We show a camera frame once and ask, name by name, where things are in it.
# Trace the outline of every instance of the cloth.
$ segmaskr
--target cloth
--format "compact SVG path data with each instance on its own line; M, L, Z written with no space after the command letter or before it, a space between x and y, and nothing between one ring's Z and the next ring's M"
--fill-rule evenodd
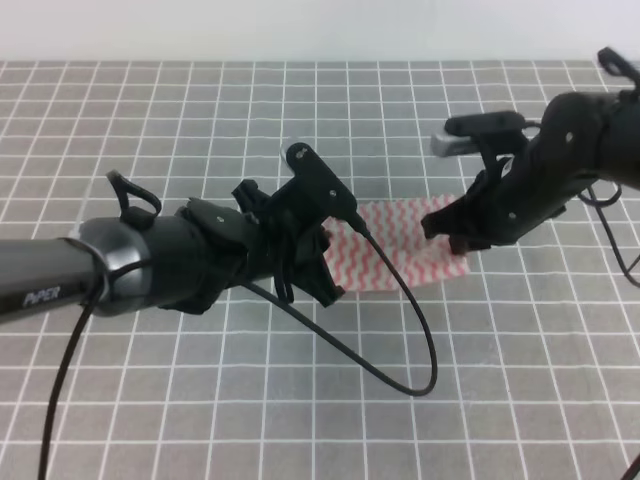
M369 231L409 287L469 273L464 256L451 253L448 237L424 237L420 220L455 200L453 195L371 202L358 206ZM336 285L346 291L396 290L400 286L364 237L345 222L328 219L331 246L324 254Z

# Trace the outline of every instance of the black bracket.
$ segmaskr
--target black bracket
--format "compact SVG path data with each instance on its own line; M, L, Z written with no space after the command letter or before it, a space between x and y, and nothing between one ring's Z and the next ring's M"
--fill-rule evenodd
M271 272L282 301L293 302L295 285L326 307L344 290L335 285L324 260L329 238L322 223L329 216L349 220L357 202L309 145L295 143L283 158L294 177L272 196L253 180L242 181L232 192L260 232L249 252L248 272Z
M637 102L640 97L640 72L625 60L622 55L606 47L598 52L600 66L612 77L624 77L634 84L633 90L622 90L620 101Z
M153 193L124 178L118 171L111 170L107 173L107 180L113 187L120 204L120 220L136 230L151 228L156 217L162 211L160 199ZM155 210L154 213L129 204L129 195L144 200Z
M528 140L522 131L528 126L519 113L503 111L452 117L444 129L449 135L471 138L478 146L489 177L493 177L499 173L498 156L515 154L526 146Z

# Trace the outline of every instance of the white grid line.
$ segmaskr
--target white grid line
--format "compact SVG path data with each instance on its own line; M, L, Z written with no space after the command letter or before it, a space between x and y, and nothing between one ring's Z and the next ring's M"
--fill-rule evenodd
M124 86L125 86L125 83L126 83L126 78L127 78L128 72L129 72L129 70L126 71L124 79L122 80L122 84L120 85L119 96L122 95L122 92L124 90ZM96 73L97 73L97 69L94 70L93 75L95 76ZM82 110L80 110L78 112L78 118L80 117L81 113L82 113ZM114 107L114 110L112 112L111 118L109 120L109 129L111 128L111 125L113 123L114 116L115 116L115 107ZM108 138L108 135L105 135L104 138L103 138L102 148L104 148L104 145L107 142L107 138ZM60 161L60 165L58 166L58 169L60 168L61 165L62 165L62 160ZM82 337L81 337L81 340L80 340L80 342L81 342L80 343L80 351L78 352L78 356L77 356L78 365L80 365L82 363L82 359L84 358L84 352L85 352L85 348L86 348L87 340L88 340L88 336L87 336L86 332L91 330L92 322L93 322L93 318L90 318L89 321L87 322L86 327L85 327L85 331L82 333ZM76 382L78 380L79 371L80 371L79 369L75 369L73 371L73 377L71 379L71 384L69 386L69 392L67 394L67 398L69 398L69 399L71 399L72 396L73 396L75 385L76 385ZM68 381L68 378L69 378L69 373L67 373L66 381ZM67 419L68 412L69 412L69 405L67 404L67 405L65 405L65 408L64 408L64 410L62 412L62 415L60 416L60 422L59 422L58 431L57 431L57 434L55 435L55 438L56 438L57 441L59 441L61 439L61 437L62 437L62 432L63 432L64 427L65 427L65 422L66 422L66 419ZM49 460L49 470L50 471L53 471L53 467L54 467L54 464L55 464L55 461L56 461L56 454L57 453L58 453L57 447L54 445L54 447L51 450L50 460Z
M351 138L351 94L349 92L349 75L346 76L347 81L347 128L349 132L349 172L350 176L350 185L351 191L355 192L354 186L354 176L353 176L353 139ZM358 354L361 356L364 353L362 348L362 335L361 335L361 317L360 317L360 292L356 292L356 325L357 325L357 335L358 335ZM367 422L365 417L365 400L364 400L364 375L365 372L362 368L360 368L358 372L358 379L360 380L360 423L362 425L362 460L363 460L363 474L364 480L369 480L369 460L368 460L368 452L367 452Z
M189 67L189 79L191 78L191 75L193 73L193 64L190 65ZM185 89L185 100L187 98L189 92L189 88ZM180 120L178 120L178 132L180 131L180 126L182 125L182 115L184 114L184 109L185 109L186 103L182 104L182 110L181 110L181 116L180 116ZM172 155L170 157L169 160L169 172L167 174L167 180L165 182L165 186L164 186L164 191L162 192L162 202L164 204L165 200L166 200L166 196L167 196L167 191L169 189L169 179L171 178L169 175L171 175L171 169L173 167L173 159L175 157L175 153L176 153L176 149L178 148L178 140L180 137L178 137L176 135L174 143L173 143L173 152ZM169 381L167 382L167 393L166 393L166 397L165 397L165 401L168 401L169 398L171 397L171 388L173 386L173 374L175 372L175 364L176 364L176 360L178 358L178 351L179 351L179 347L180 347L180 333L182 332L182 326L184 323L184 313L180 313L180 320L178 322L178 332L176 335L176 343L174 345L174 350L173 350L173 357L171 360L171 369L169 370ZM160 429L158 431L158 441L161 441L162 438L164 437L164 429L165 426L167 424L167 414L169 412L169 404L166 403L165 406L162 409L162 420L160 421ZM155 449L155 454L154 454L154 458L153 458L153 470L151 473L151 480L155 480L157 475L158 475L158 466L160 464L160 454L161 454L162 448L160 445L158 445Z
M507 74L506 72L506 67L504 66L504 62L502 62L502 67L505 70L505 76ZM509 90L509 95L511 95L511 97L513 98L513 93L511 91L511 86L507 86L508 90ZM516 108L516 102L515 100L512 100L513 102L513 107L514 109ZM520 258L520 263L522 264L522 270L524 272L524 278L525 278L525 282L527 284L527 291L529 292L529 298L531 298L531 300L533 301L534 296L533 296L533 289L531 288L531 282L529 281L529 275L527 274L527 269L526 269L526 265L525 265L525 261L524 261L524 256L522 255L522 250L520 249L519 244L516 244L516 247L518 249L518 257ZM536 317L536 323L538 325L538 329L540 330L540 332L543 331L542 328L542 322L540 321L540 315L538 312L538 308L537 306L534 304L533 305L533 313ZM542 348L544 349L544 353L545 356L547 358L547 362L549 363L549 366L553 365L553 362L551 361L551 355L549 354L549 346L547 345L547 338L544 335L541 335L542 337ZM555 391L556 396L558 397L558 399L561 398L560 396L560 389L558 388L558 380L556 378L556 374L553 370L553 368L550 368L550 373L551 373L551 382L553 383L553 389ZM564 426L564 429L566 431L566 435L567 435L567 439L569 440L569 451L571 452L571 460L573 461L573 466L575 468L576 471L576 475L578 480L582 480L582 473L580 472L580 468L578 466L578 459L576 457L576 452L575 452L575 448L573 446L573 436L571 434L571 430L569 429L569 422L567 421L567 414L565 412L564 406L562 405L562 403L560 403L560 414L562 416L562 424Z
M444 73L442 71L442 69L440 70L440 75L442 77L442 83L445 83L444 80ZM462 162L460 161L460 157L458 157L458 166L460 168L460 175L463 175L463 171L462 171ZM464 185L464 180L462 180L462 186L463 188L465 188ZM484 294L485 297L487 299L491 298L489 295L489 287L487 284L487 279L486 276L484 274L484 269L483 269L483 265L482 265L482 256L478 255L478 264L480 267L480 272L482 274L482 283L483 283L483 287L484 287ZM491 303L489 303L489 316L491 317L491 326L492 329L495 333L495 341L496 341L496 348L498 350L498 358L500 360L500 366L501 366L501 370L502 370L502 376L504 378L504 383L507 386L507 398L509 399L509 410L511 412L511 420L513 422L513 428L514 428L514 432L515 432L515 438L516 438L516 444L518 446L518 452L520 454L520 462L522 465L522 471L523 471L523 475L524 475L524 480L528 480L529 478L529 472L527 470L527 462L525 461L525 457L524 457L524 450L522 448L522 441L520 439L520 428L518 426L518 422L517 422L517 418L516 418L516 412L515 412L515 408L513 406L513 398L511 396L511 391L509 389L509 380L507 378L507 371L505 369L505 364L504 364L504 357L502 355L502 347L500 346L500 338L498 337L498 329L496 327L496 320L493 314L493 307L491 305Z
M157 85L158 85L158 80L160 78L160 69L158 69L158 73L156 75L156 83L153 87L153 92L152 92L152 97L155 95L156 93L156 89L157 89ZM142 131L144 131L144 129L147 126L147 120L149 117L149 112L151 111L151 106L149 106L149 108L147 109L147 118L144 120L143 124L142 124ZM140 154L140 147L142 145L142 141L138 142L138 148L136 150L136 154L133 158L133 165L131 167L131 170L134 171L136 168L136 162L138 160L139 154ZM92 183L93 182L89 182L88 185L88 189L90 190L92 187ZM113 407L113 412L111 413L111 420L109 422L109 431L107 432L107 443L105 445L104 451L102 453L102 460L100 462L100 473L98 475L98 480L102 480L104 478L104 472L106 471L106 466L107 466L107 459L109 458L109 448L110 448L110 444L111 441L113 439L113 431L115 429L115 425L116 425L116 418L118 415L118 410L119 410L119 406L120 406L120 401L122 398L122 391L124 389L124 381L125 381L125 376L127 374L127 366L129 365L129 361L131 359L131 351L133 350L133 343L135 341L136 338L136 330L138 327L138 319L140 318L140 312L136 312L134 319L133 319L133 326L131 327L131 332L127 332L128 335L130 335L129 338L129 344L127 345L127 353L125 354L125 359L124 359L124 365L122 367L122 373L120 375L120 381L118 382L118 391L116 393L116 403Z
M222 68L220 69L220 78L219 78L219 84L222 84L224 78L224 63L222 64ZM215 130L216 127L216 120L218 118L218 105L219 103L216 103L216 108L213 111L213 125L211 126L212 130ZM209 157L207 158L207 166L206 166L206 171L205 173L208 175L209 173L209 169L211 168L211 149L213 147L213 135L211 136L211 141L209 142ZM244 159L242 159L242 174L244 176L244 168L245 168L245 161ZM206 188L207 182L206 180L202 183L202 191L200 192L201 195L200 197L204 197L204 191ZM213 404L213 412L211 413L211 429L209 431L209 445L207 446L207 464L205 466L205 472L204 472L204 480L209 480L209 478L211 477L211 461L213 458L213 445L214 445L214 439L215 439L215 429L216 429L216 422L218 420L218 406L220 405L219 399L220 399L220 382L221 382L221 376L222 376L222 369L220 368L222 365L222 356L224 355L224 347L225 347L225 340L226 340L226 335L227 333L227 326L229 324L229 300L231 298L231 291L227 292L227 294L225 295L226 297L226 305L224 307L224 323L222 326L222 341L220 342L220 358L218 359L218 368L217 368L217 375L216 375L216 391L214 394L214 404Z
M29 81L33 77L33 73L34 72L35 72L35 68L32 69L31 73L29 74L29 78L27 79L27 81L26 81L26 83L25 83L25 85L23 87L22 93L24 93L24 91L26 90L27 85L29 84ZM29 150L32 149L33 143L35 143L35 138L34 138L34 140L32 142L32 145L29 147ZM22 166L20 168L19 176L24 172L25 165L26 165L26 161L23 162L23 164L22 164ZM7 205L5 205L5 208L0 213L0 222L4 218L4 215L6 213L6 207L7 207ZM31 377L32 367L35 365L35 360L36 360L36 357L37 357L37 354L38 354L38 350L40 349L40 344L42 343L42 338L43 338L43 334L44 334L48 319L49 319L49 314L46 314L44 316L43 321L42 321L42 326L40 327L40 332L38 334L38 338L36 340L36 343L35 343L35 345L33 347L33 352L32 352L31 357L29 359L29 368L26 370L25 375L24 375L24 379L22 380L22 384L20 386L20 392L18 393L16 406L13 409L13 412L11 413L11 419L9 420L9 424L7 426L7 431L6 431L6 434L4 436L4 442L2 442L2 449L0 449L0 465L2 465L2 461L4 460L4 456L5 456L6 451L7 451L7 445L9 444L13 429L14 429L15 424L16 424L16 420L18 418L18 411L20 410L20 405L21 405L22 399L24 398L25 392L27 390L27 385L28 385L29 379Z
M282 79L282 98L284 98L284 85L286 83L286 70ZM282 104L282 107L280 109L280 143L282 143L282 133L284 130L284 122L283 119L284 118L284 103ZM249 122L250 120L247 120L247 135L249 132ZM247 154L247 149L246 149L246 144L245 144L245 158L246 158L246 154ZM281 168L281 162L278 162L278 180L277 180L277 185L280 185L280 168ZM268 395L268 387L269 387L269 366L271 364L271 359L269 358L271 356L271 324L273 321L273 308L274 305L272 303L269 303L269 319L267 322L267 352L266 352L266 357L264 360L264 384L263 384L263 389L264 391L262 392L262 417L261 417L261 421L262 424L260 426L260 451L258 452L258 480L262 480L263 476L264 476L264 445L265 445L265 434L266 434L266 429L267 429L267 395Z

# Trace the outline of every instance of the gray cutting mat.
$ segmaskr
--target gray cutting mat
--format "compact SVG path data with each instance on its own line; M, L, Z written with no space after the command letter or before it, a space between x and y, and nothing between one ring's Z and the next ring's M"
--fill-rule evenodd
M272 192L281 139L317 147L358 198L461 194L477 157L436 159L452 114L540 118L616 88L589 62L23 63L0 70L0 237L65 235L117 212L117 168L162 197ZM608 186L600 189L604 195ZM623 253L640 196L608 210ZM441 362L408 399L241 290L206 315L94 319L70 371L54 479L610 479L640 451L640 291L577 201L472 274L417 291ZM426 344L398 293L298 307L403 381ZM35 478L45 401L76 308L3 325L0 478Z

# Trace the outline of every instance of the grid mat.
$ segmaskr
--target grid mat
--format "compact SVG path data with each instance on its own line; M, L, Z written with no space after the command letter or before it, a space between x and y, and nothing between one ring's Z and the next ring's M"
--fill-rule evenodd
M361 200L462 194L478 157L429 156L449 115L540 118L590 62L0 64L0 237L66 235L117 213L117 168L171 214L272 192L300 137ZM599 185L602 195L608 185ZM623 254L640 195L607 210ZM234 289L202 317L94 318L58 409L52 479L610 479L640 450L640 291L593 212L568 211L472 273L416 290L441 364L409 399ZM426 342L398 293L298 308L413 385ZM0 478L35 478L45 402L77 308L0 327Z

